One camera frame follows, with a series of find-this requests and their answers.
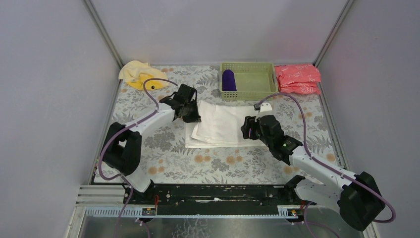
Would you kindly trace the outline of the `white towel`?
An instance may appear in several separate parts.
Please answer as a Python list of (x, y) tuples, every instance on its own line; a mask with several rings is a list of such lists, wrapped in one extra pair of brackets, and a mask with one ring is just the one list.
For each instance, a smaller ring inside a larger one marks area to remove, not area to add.
[(184, 123), (186, 148), (264, 146), (259, 140), (244, 139), (240, 127), (246, 116), (256, 116), (253, 106), (224, 106), (198, 101), (201, 122)]

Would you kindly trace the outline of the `purple microfibre towel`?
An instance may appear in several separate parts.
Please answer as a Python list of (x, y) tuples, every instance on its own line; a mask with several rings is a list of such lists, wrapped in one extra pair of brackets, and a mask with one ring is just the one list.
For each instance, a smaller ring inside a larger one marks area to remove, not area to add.
[(235, 75), (234, 75), (234, 72), (230, 69), (226, 69), (222, 73), (222, 91), (227, 91), (227, 92), (237, 91)]

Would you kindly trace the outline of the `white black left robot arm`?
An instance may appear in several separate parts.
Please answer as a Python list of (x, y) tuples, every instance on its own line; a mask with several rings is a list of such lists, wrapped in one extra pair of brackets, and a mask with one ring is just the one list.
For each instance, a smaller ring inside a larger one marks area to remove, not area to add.
[(108, 129), (98, 162), (98, 172), (104, 180), (102, 164), (117, 170), (121, 177), (134, 190), (144, 193), (152, 186), (152, 179), (141, 169), (141, 150), (143, 136), (176, 119), (185, 123), (201, 122), (198, 112), (198, 92), (186, 84), (180, 84), (178, 90), (159, 101), (154, 101), (155, 108), (147, 115), (128, 125), (114, 122)]

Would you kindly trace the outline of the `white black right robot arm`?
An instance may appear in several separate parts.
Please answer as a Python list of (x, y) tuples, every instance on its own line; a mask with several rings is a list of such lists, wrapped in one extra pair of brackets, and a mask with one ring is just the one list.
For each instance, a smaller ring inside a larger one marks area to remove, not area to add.
[(241, 132), (244, 139), (260, 140), (275, 159), (298, 167), (319, 180), (317, 184), (307, 178), (293, 178), (289, 183), (301, 200), (337, 212), (355, 230), (364, 231), (385, 208), (370, 174), (321, 165), (320, 159), (309, 156), (301, 141), (284, 133), (273, 115), (246, 116)]

